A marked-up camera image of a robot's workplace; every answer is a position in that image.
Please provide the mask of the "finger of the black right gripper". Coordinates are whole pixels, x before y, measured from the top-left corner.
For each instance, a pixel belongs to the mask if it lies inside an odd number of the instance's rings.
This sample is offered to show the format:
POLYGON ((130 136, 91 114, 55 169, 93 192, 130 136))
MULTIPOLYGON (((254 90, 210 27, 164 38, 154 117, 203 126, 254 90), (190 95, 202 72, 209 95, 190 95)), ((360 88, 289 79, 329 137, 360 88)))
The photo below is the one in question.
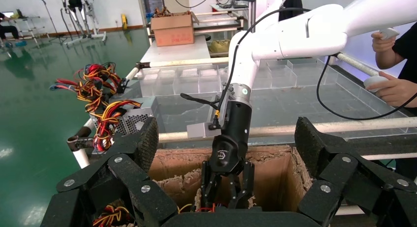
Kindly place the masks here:
POLYGON ((221 186, 224 173, 215 171, 216 166, 212 161, 203 161, 201 171, 201 208, 211 208, 217 197, 217 191, 221 186))
POLYGON ((248 209, 253 196, 255 166, 249 161, 241 161, 238 169, 228 175, 231 191, 229 209, 248 209))

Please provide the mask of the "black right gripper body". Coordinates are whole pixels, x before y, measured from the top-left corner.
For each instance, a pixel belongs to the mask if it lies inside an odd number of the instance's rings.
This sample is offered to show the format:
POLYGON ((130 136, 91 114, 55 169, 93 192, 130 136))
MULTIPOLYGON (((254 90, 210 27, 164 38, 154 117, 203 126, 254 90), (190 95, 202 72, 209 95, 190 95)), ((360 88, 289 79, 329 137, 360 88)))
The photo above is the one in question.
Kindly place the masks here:
POLYGON ((252 107, 249 103, 228 101, 221 135, 214 137, 209 166, 213 173, 238 175, 243 171, 248 150, 252 107))

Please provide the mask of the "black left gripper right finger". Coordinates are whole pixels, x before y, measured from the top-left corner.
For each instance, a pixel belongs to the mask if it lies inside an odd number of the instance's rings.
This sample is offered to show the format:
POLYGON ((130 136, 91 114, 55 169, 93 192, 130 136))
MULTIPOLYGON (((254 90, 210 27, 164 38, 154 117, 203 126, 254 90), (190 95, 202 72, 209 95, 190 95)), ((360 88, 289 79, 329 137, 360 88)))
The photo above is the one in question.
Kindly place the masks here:
POLYGON ((295 143, 314 178, 299 213, 327 227, 348 201, 377 216, 379 227, 416 226, 415 182, 364 159, 343 138, 319 132, 306 117, 297 120, 295 143))

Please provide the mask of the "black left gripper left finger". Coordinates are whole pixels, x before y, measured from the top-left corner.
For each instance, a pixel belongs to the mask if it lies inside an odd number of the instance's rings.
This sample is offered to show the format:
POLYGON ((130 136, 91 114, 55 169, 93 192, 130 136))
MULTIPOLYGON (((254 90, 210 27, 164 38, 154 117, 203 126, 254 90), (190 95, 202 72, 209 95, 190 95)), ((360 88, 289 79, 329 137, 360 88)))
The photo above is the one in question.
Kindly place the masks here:
POLYGON ((99 160, 61 180, 43 227, 90 227, 120 199, 140 226, 161 227, 177 215, 177 204, 148 175, 158 147, 158 125, 149 117, 139 132, 116 139, 99 160))

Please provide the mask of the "operator left hand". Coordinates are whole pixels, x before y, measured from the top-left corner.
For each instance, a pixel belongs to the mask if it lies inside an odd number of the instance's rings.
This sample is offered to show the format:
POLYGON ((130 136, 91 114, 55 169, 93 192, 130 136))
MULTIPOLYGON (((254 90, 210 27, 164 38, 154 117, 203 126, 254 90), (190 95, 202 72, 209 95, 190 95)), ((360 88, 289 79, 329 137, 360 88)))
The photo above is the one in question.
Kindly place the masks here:
POLYGON ((371 85, 369 89, 381 88, 376 95, 390 106, 401 106, 417 92, 416 83, 398 79, 382 71, 379 72, 379 76, 386 78, 387 81, 371 85))

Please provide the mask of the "operator right hand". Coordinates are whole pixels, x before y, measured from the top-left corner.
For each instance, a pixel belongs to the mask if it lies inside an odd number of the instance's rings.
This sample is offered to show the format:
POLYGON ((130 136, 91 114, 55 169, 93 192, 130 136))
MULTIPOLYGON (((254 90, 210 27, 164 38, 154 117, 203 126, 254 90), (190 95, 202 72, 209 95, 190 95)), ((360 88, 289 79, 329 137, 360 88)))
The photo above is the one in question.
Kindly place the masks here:
POLYGON ((371 34, 371 37, 373 38, 372 48, 375 53, 383 53, 392 50, 396 40, 396 36, 384 38, 381 32, 374 32, 371 34))

